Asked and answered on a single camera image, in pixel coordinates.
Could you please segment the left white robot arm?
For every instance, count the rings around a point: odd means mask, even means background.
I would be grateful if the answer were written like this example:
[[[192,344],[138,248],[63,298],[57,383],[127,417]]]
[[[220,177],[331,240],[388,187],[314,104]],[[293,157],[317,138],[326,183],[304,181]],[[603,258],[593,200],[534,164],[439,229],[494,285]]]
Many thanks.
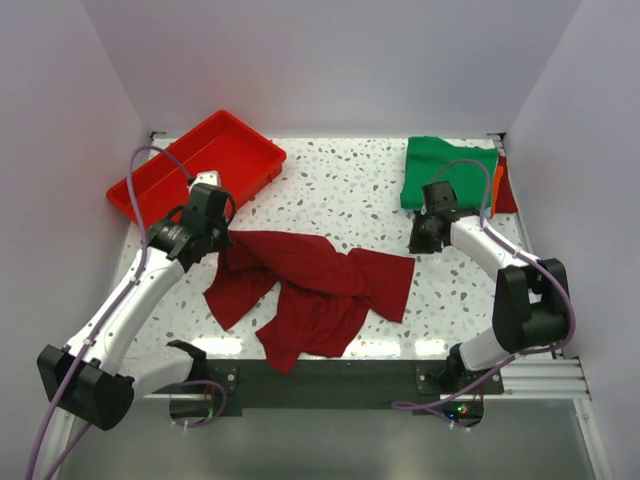
[[[48,345],[36,360],[48,399],[103,431],[147,394],[172,385],[196,392],[207,380],[205,352],[186,341],[172,340],[146,359],[124,362],[169,290],[203,257],[232,244],[235,202],[217,172],[193,178],[187,203],[174,211],[179,219],[165,217],[151,227],[148,246],[91,320],[64,347]]]

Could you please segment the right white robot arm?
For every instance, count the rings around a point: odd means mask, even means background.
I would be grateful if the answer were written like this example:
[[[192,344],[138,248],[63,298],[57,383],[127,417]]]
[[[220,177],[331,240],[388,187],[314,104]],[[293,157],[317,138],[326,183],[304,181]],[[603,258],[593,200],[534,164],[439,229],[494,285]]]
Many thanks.
[[[575,313],[560,261],[518,249],[477,209],[461,206],[447,181],[423,186],[422,194],[424,206],[415,213],[409,250],[434,254],[454,247],[495,282],[491,326],[453,346],[443,370],[430,375],[432,382],[445,391],[466,393],[506,360],[571,338]]]

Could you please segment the dark red polo shirt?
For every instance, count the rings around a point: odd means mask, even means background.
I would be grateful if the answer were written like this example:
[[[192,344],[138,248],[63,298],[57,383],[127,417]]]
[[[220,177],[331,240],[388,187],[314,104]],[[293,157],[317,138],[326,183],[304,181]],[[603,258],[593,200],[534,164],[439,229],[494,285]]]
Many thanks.
[[[403,319],[415,261],[362,248],[338,252],[324,237],[235,231],[218,257],[205,301],[219,325],[233,328],[274,286],[276,314],[256,333],[268,364],[290,373],[303,353],[340,357],[369,312]]]

